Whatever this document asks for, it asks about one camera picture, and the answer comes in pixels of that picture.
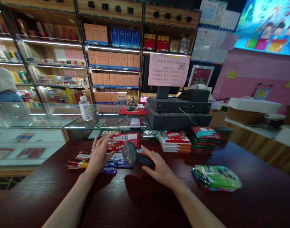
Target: hand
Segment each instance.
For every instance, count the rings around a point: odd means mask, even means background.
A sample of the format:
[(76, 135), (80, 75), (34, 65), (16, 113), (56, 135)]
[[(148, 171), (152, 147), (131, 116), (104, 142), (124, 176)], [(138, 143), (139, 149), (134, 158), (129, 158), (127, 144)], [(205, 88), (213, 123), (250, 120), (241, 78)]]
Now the hand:
[(162, 185), (174, 190), (180, 185), (181, 180), (172, 172), (169, 166), (166, 164), (163, 158), (158, 153), (148, 150), (143, 145), (141, 146), (142, 152), (140, 154), (151, 158), (155, 164), (155, 171), (147, 166), (143, 166), (142, 169), (148, 173), (153, 179)]
[(100, 140), (97, 140), (97, 136), (95, 136), (92, 145), (92, 155), (85, 173), (96, 177), (96, 175), (103, 169), (111, 156), (116, 153), (116, 151), (112, 151), (107, 154), (107, 144), (109, 142), (113, 142), (113, 139), (111, 139), (112, 136), (113, 134), (109, 134), (102, 137)]

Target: barcode scanner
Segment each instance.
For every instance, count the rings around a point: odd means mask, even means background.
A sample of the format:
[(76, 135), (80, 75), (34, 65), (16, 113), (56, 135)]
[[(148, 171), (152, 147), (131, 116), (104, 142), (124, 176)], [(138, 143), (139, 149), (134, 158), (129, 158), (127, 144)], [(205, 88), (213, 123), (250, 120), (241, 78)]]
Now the barcode scanner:
[(126, 142), (122, 149), (123, 157), (127, 165), (133, 167), (135, 164), (142, 166), (148, 166), (155, 170), (155, 164), (149, 157), (139, 154), (136, 152), (136, 148), (132, 142)]

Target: computer monitor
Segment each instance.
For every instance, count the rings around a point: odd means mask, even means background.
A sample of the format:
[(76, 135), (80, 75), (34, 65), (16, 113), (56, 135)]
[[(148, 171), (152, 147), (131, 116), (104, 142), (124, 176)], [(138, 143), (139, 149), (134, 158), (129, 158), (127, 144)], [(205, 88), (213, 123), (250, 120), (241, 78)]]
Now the computer monitor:
[[(143, 56), (143, 73), (142, 73), (142, 87), (141, 92), (143, 93), (157, 93), (157, 86), (148, 85), (148, 77), (149, 77), (149, 60), (150, 55)], [(170, 87), (169, 94), (177, 94), (179, 92), (180, 87)]]

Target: yellow sticky note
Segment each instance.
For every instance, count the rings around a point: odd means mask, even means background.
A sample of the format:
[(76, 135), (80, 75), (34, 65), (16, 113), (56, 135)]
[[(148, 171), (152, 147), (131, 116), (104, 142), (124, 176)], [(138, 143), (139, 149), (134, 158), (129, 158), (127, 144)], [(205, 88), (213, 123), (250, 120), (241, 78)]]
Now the yellow sticky note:
[(290, 81), (287, 81), (287, 82), (285, 83), (284, 87), (286, 87), (286, 88), (290, 88)]
[(237, 76), (237, 72), (236, 71), (228, 71), (227, 77), (226, 78), (235, 78)]
[(263, 97), (265, 94), (265, 90), (260, 90), (259, 93), (257, 94), (257, 97)]

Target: dark wood countertop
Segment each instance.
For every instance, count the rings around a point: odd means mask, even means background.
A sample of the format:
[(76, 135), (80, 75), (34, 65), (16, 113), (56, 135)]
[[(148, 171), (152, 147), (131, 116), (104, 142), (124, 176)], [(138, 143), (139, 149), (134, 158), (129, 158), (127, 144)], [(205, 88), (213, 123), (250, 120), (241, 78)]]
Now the dark wood countertop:
[[(0, 199), (0, 227), (41, 227), (83, 170), (67, 161), (92, 142), (68, 142)], [(158, 142), (140, 142), (161, 153)], [(228, 227), (290, 227), (290, 177), (228, 142), (212, 156), (165, 153), (173, 172)], [(241, 179), (233, 193), (203, 191), (191, 174), (196, 164), (223, 165)], [(179, 201), (140, 166), (99, 174), (86, 199), (79, 227), (190, 227)]]

